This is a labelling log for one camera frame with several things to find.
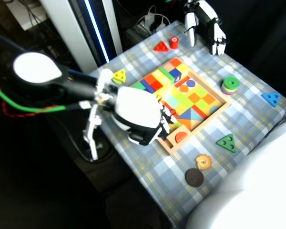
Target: blue triangle block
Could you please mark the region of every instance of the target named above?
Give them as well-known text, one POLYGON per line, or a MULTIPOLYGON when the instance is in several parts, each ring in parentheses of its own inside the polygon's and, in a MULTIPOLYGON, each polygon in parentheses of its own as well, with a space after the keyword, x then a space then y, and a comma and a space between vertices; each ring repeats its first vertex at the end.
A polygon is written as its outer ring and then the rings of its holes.
POLYGON ((204 119, 191 108, 191 120, 203 121, 204 119))
POLYGON ((187 109, 183 114, 181 114, 178 119, 191 120, 191 109, 187 109))
POLYGON ((280 93, 265 93, 262 94, 262 97, 273 107, 276 107, 278 105, 278 102, 280 100, 280 93))

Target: tablecloth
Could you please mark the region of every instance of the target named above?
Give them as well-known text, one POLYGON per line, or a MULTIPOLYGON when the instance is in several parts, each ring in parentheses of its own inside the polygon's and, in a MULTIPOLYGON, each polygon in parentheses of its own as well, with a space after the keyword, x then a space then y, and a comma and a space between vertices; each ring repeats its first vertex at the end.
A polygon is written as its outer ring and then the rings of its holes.
POLYGON ((127 132, 119 129, 108 113, 101 112, 102 130, 175 228, 183 228, 194 207, 286 118, 286 98, 281 96, 279 105, 273 108, 261 96, 276 92, 273 88, 228 55, 211 55, 200 39, 196 46, 190 47, 184 30, 184 25, 175 21, 91 73, 97 77, 103 68, 113 72, 125 68, 125 85, 131 85, 173 57, 179 57, 217 90, 228 76, 240 81, 239 88, 230 96, 231 105, 172 156, 157 141, 149 146, 129 142, 127 132), (153 51, 160 41, 169 45, 172 36, 180 40, 178 49, 153 51), (216 144, 231 133, 235 137, 236 153, 216 144), (192 187, 187 184, 185 173, 196 167, 195 158, 199 154, 209 155, 213 163, 203 171, 204 183, 192 187))

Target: orange circle block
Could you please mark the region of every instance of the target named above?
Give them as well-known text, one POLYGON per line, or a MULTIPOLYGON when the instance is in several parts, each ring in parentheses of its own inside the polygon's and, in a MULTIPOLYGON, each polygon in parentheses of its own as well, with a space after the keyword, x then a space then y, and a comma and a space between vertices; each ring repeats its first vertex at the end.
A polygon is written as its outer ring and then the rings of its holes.
POLYGON ((184 139, 186 136, 187 136, 186 132, 179 132, 179 133, 177 133, 176 136, 175 136, 176 143, 181 142, 181 140, 184 139))
POLYGON ((186 85, 181 85, 181 86, 179 87, 179 90, 180 90, 181 92, 188 92, 188 91, 189 91, 189 87, 186 86, 186 85))

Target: green triangle toy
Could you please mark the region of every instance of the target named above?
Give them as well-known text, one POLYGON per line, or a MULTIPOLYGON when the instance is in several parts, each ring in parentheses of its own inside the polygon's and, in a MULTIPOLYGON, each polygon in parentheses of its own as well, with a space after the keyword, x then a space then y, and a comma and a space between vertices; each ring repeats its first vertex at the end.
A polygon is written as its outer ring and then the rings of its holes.
POLYGON ((231 151, 232 153, 236 152, 236 146, 234 142, 234 135, 229 134, 226 137, 220 139, 218 142, 216 142, 221 147, 231 151))

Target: dark brown cookie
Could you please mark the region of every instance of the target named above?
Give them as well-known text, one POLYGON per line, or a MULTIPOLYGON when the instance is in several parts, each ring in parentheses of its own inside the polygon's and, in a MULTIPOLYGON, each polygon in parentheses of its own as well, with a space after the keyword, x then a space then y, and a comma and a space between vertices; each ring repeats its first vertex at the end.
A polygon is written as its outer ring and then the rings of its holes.
POLYGON ((190 186, 198 187, 204 182, 204 175, 199 169, 191 168, 187 170, 185 180, 190 186))

